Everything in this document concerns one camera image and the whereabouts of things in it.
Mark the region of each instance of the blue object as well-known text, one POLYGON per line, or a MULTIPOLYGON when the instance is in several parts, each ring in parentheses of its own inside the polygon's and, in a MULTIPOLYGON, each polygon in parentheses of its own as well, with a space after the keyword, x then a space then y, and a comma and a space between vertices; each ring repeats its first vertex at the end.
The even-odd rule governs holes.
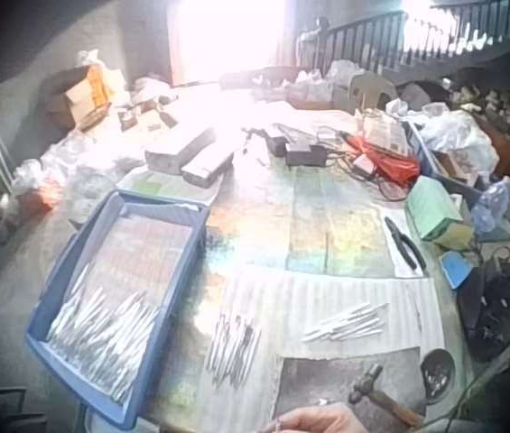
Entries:
POLYGON ((454 290, 461 285, 473 270, 473 266, 455 251, 446 252, 441 256, 440 261, 445 277, 454 290))
POLYGON ((427 149, 427 146, 425 146, 417 127, 412 122, 407 122, 405 130, 407 141, 413 148, 413 152, 419 160, 421 174, 441 182, 450 194, 460 194, 467 202, 469 208, 472 208, 479 200, 479 197, 481 197, 483 191, 471 188, 459 180, 443 176, 437 168, 436 160, 433 158, 431 151, 427 149))
POLYGON ((46 281, 39 304, 32 312, 25 335, 28 346, 60 381, 117 428, 129 430, 134 427, 149 385, 153 383, 152 379, 161 368, 173 315, 179 309, 182 294, 188 286, 199 248, 204 245, 208 217, 209 208, 201 204, 150 197, 123 190, 112 192, 96 209, 88 222, 70 239, 46 281), (188 205, 196 211, 182 212, 187 208, 173 205, 188 205), (45 339, 51 322, 60 311, 66 290, 72 283, 75 268, 79 262, 83 261, 80 256, 88 237, 95 228, 95 231, 99 231, 101 226, 107 227, 106 232, 104 229, 102 231, 107 233, 125 208, 135 214, 190 226, 192 232, 176 265, 154 322, 138 374, 134 379, 132 393, 125 404, 120 405, 95 388, 60 357, 54 355, 46 345, 45 339))

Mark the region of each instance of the hammer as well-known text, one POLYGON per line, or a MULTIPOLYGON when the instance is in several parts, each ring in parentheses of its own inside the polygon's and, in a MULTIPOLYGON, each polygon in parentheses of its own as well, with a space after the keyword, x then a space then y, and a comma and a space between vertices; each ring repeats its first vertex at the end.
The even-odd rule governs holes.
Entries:
POLYGON ((353 383, 353 391, 348 395, 348 402, 357 404, 366 395, 374 404, 391 413, 409 427, 422 426, 424 418, 421 415, 401 406, 384 392, 373 389, 373 385, 382 371, 381 364, 373 364, 358 381, 353 383))

